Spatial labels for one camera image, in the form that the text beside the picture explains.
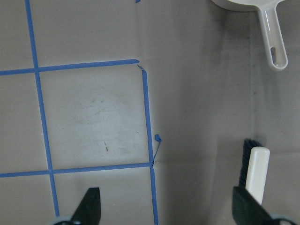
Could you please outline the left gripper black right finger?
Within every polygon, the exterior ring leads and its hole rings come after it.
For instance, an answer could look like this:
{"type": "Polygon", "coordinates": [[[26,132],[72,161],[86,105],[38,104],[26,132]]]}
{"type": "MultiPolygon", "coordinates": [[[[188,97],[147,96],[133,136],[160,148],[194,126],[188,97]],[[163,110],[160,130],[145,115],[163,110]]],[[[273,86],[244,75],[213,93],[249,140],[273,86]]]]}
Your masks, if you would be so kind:
{"type": "Polygon", "coordinates": [[[234,220],[269,220],[270,215],[244,188],[236,186],[232,191],[232,217],[234,220]]]}

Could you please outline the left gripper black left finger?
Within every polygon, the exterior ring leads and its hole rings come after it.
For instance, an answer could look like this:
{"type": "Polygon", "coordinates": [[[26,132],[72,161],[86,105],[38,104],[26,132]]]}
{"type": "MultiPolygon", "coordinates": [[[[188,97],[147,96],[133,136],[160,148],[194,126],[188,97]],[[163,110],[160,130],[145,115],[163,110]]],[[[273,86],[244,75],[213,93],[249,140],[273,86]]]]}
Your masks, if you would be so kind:
{"type": "Polygon", "coordinates": [[[70,222],[100,222],[101,199],[100,189],[91,187],[87,190],[77,209],[72,215],[70,222]]]}

